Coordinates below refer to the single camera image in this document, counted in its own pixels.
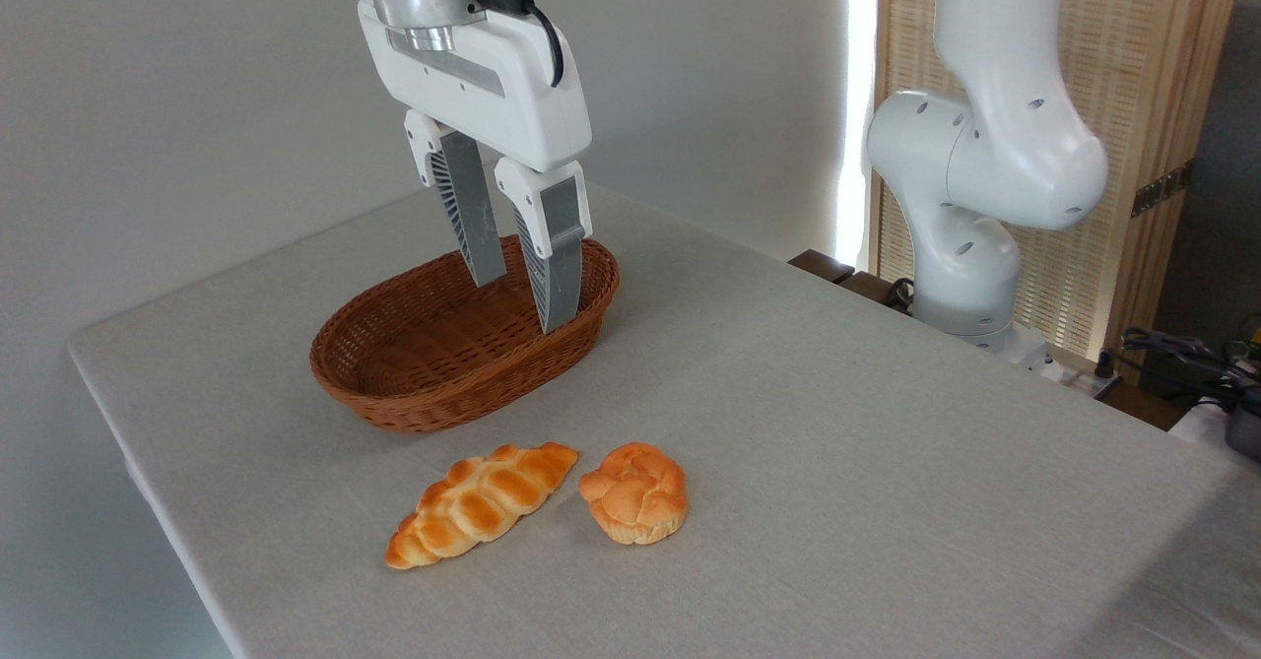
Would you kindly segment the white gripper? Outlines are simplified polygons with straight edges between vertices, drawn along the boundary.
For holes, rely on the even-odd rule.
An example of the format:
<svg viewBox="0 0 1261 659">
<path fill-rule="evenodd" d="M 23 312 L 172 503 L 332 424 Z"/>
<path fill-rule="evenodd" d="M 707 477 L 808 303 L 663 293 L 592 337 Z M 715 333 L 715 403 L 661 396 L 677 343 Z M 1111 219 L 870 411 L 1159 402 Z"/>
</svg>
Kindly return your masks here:
<svg viewBox="0 0 1261 659">
<path fill-rule="evenodd" d="M 584 170 L 571 161 L 593 130 L 566 37 L 556 34 L 564 66 L 554 84 L 549 32 L 536 19 L 491 13 L 455 26 L 454 48 L 438 52 L 410 45 L 368 3 L 359 3 L 359 23 L 385 89 L 410 108 L 404 129 L 419 178 L 438 189 L 475 287 L 507 273 L 480 142 L 507 156 L 496 183 L 513 205 L 542 331 L 570 323 L 581 242 L 593 233 Z"/>
</svg>

